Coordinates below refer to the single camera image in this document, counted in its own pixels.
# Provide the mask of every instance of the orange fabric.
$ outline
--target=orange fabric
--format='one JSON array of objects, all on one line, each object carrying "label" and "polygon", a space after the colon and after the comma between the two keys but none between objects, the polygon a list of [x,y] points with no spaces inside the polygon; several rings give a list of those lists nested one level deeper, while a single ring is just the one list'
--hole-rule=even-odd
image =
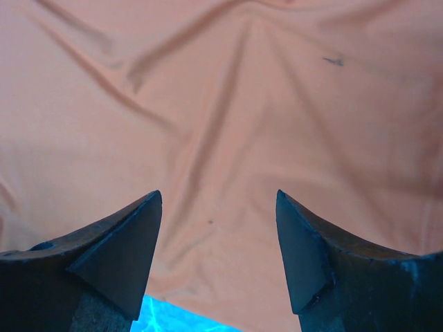
[{"label": "orange fabric", "polygon": [[282,189],[403,251],[443,249],[440,0],[1,0],[1,249],[161,190],[147,292],[299,331]]}]

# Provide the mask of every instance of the wrinkled cloth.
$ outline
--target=wrinkled cloth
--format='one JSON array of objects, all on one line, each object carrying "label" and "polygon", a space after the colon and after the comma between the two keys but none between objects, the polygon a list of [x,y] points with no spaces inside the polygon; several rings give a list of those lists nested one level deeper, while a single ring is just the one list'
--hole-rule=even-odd
[{"label": "wrinkled cloth", "polygon": [[0,249],[152,190],[147,294],[299,331],[282,189],[360,237],[443,249],[440,0],[0,0]]}]

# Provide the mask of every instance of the small dark spot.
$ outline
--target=small dark spot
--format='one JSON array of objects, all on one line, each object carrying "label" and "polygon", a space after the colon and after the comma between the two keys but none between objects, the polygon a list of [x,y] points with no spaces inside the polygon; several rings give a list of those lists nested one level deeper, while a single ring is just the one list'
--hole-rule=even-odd
[{"label": "small dark spot", "polygon": [[343,66],[345,65],[345,63],[343,62],[342,59],[334,60],[334,59],[330,59],[330,58],[328,58],[328,57],[324,57],[323,60],[326,60],[326,61],[328,61],[330,64],[335,64],[336,66],[340,66],[340,67],[343,67]]}]

